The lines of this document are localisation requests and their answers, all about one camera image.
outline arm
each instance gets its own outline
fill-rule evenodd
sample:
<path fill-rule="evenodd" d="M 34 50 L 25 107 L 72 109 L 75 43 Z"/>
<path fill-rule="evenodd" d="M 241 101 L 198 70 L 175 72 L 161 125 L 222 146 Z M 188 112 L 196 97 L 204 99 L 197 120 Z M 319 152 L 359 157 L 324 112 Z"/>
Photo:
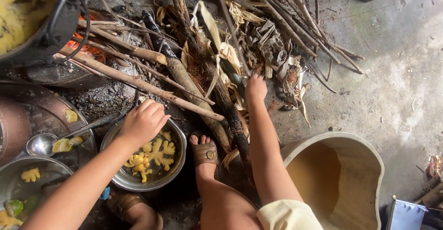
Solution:
<path fill-rule="evenodd" d="M 268 89 L 262 76 L 253 74 L 246 86 L 249 108 L 250 158 L 257 192 L 263 205 L 280 199 L 303 201 L 280 155 L 274 125 L 264 104 Z"/>
<path fill-rule="evenodd" d="M 20 229 L 78 229 L 120 167 L 157 135 L 169 117 L 153 100 L 130 111 L 114 141 L 69 177 Z"/>

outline black cooking pot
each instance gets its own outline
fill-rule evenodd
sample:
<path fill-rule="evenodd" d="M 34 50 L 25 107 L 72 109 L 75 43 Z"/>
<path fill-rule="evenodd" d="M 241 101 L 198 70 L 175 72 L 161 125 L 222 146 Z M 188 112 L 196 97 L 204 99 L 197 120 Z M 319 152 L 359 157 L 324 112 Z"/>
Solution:
<path fill-rule="evenodd" d="M 87 21 L 86 36 L 77 48 L 80 51 L 89 33 L 89 13 L 83 0 L 56 0 L 51 14 L 37 33 L 21 46 L 0 55 L 1 67 L 22 67 L 54 63 L 52 56 L 65 46 L 77 28 L 78 15 Z"/>

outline metal tray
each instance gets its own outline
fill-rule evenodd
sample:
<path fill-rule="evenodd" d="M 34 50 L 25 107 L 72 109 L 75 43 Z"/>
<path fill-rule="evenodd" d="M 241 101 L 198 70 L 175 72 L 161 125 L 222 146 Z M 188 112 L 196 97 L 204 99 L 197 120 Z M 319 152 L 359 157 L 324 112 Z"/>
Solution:
<path fill-rule="evenodd" d="M 88 124 L 80 112 L 64 98 L 49 89 L 31 83 L 0 80 L 0 96 L 14 99 L 29 113 L 32 133 L 30 138 L 40 133 L 52 133 L 62 136 Z M 69 123 L 66 120 L 66 110 L 73 110 L 78 115 L 78 120 Z M 52 158 L 67 165 L 76 171 L 84 166 L 97 154 L 92 130 L 80 135 L 83 139 L 81 145 L 75 146 L 70 152 L 55 153 Z M 29 155 L 26 147 L 17 158 Z"/>

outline brown sandal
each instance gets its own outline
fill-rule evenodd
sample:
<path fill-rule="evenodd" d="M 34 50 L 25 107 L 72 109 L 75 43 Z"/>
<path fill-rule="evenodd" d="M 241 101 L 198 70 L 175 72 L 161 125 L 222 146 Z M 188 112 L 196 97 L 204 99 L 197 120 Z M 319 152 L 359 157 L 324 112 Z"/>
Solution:
<path fill-rule="evenodd" d="M 202 131 L 194 131 L 191 136 L 194 135 L 200 141 L 203 135 Z M 214 141 L 203 144 L 192 144 L 192 153 L 194 154 L 194 165 L 212 163 L 219 165 L 219 156 L 217 154 L 217 146 Z"/>
<path fill-rule="evenodd" d="M 108 200 L 108 207 L 111 212 L 124 221 L 127 211 L 139 203 L 144 203 L 144 201 L 136 193 L 120 190 Z"/>

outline foot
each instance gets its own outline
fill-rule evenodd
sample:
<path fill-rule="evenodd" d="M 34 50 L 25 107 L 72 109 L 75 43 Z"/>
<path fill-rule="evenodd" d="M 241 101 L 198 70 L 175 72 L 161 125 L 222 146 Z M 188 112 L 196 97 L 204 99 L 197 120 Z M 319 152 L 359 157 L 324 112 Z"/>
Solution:
<path fill-rule="evenodd" d="M 111 189 L 109 192 L 109 200 L 116 194 L 117 192 Z M 163 218 L 161 215 L 144 203 L 131 206 L 127 210 L 124 220 L 132 224 L 131 230 L 160 230 L 163 228 Z"/>
<path fill-rule="evenodd" d="M 198 137 L 191 135 L 191 137 L 189 138 L 189 142 L 193 145 L 196 145 L 210 143 L 212 142 L 212 139 L 210 137 L 202 135 L 200 137 L 200 142 L 198 142 Z M 197 175 L 200 175 L 204 179 L 214 179 L 214 172 L 216 167 L 217 165 L 213 163 L 200 164 L 195 167 L 195 172 L 197 173 Z"/>

